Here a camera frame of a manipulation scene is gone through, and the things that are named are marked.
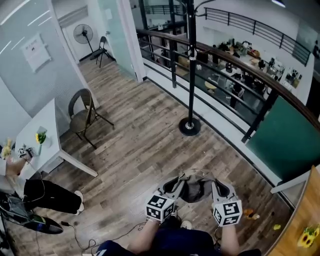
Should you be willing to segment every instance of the white sneaker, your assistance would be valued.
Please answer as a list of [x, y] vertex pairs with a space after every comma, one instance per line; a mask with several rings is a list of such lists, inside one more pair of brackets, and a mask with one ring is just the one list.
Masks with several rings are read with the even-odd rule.
[[189, 220], [184, 220], [181, 223], [181, 228], [186, 230], [192, 230], [192, 223]]
[[74, 193], [81, 198], [80, 207], [79, 207], [79, 209], [77, 210], [77, 212], [75, 214], [75, 215], [79, 215], [85, 209], [85, 206], [84, 206], [84, 195], [79, 190], [75, 191]]

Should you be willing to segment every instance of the pole base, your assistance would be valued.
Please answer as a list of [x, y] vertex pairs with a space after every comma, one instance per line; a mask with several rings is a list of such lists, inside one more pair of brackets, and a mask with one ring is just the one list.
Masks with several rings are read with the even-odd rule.
[[189, 118], [185, 117], [179, 123], [179, 130], [185, 136], [197, 135], [201, 130], [201, 123], [198, 119], [192, 118], [192, 126], [189, 127]]

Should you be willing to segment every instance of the black pants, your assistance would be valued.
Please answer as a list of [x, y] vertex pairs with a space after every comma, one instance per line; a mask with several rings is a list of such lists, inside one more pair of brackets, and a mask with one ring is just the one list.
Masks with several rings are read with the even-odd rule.
[[29, 209], [42, 207], [68, 214], [76, 214], [81, 205], [80, 196], [50, 181], [40, 179], [26, 180], [23, 201]]

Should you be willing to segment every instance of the wooden handrail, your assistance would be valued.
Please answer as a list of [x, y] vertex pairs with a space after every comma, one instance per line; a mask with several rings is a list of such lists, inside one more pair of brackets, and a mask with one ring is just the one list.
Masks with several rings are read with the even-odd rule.
[[[179, 44], [183, 44], [188, 46], [189, 41], [186, 39], [178, 38], [176, 35], [144, 30], [144, 29], [137, 29], [136, 32], [138, 34], [151, 36], [151, 37], [158, 37], [167, 40], [175, 41]], [[319, 132], [320, 132], [320, 122], [316, 119], [316, 117], [310, 112], [310, 110], [299, 100], [297, 99], [289, 90], [287, 90], [283, 85], [275, 81], [270, 76], [263, 73], [261, 70], [253, 69], [252, 67], [243, 63], [239, 58], [230, 55], [227, 52], [219, 50], [218, 48], [213, 48], [209, 45], [206, 45], [201, 42], [196, 42], [196, 48], [205, 51], [208, 54], [216, 55], [219, 59], [222, 59], [232, 65], [235, 65], [242, 69], [243, 71], [253, 75], [254, 77], [258, 78], [261, 82], [266, 84], [272, 90], [275, 90], [279, 96], [284, 98], [288, 103], [290, 103], [296, 110], [298, 110]]]

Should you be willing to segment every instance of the table leg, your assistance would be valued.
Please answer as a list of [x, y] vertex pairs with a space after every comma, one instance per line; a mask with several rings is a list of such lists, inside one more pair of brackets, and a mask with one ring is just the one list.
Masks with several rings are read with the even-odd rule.
[[91, 168], [89, 168], [88, 166], [83, 164], [82, 162], [78, 161], [77, 159], [75, 159], [74, 157], [69, 155], [64, 150], [60, 149], [59, 156], [61, 158], [63, 158], [64, 160], [68, 161], [70, 164], [74, 165], [75, 167], [77, 167], [77, 168], [81, 169], [82, 171], [86, 172], [87, 174], [90, 174], [93, 177], [97, 177], [98, 176], [98, 173], [96, 171], [92, 170]]

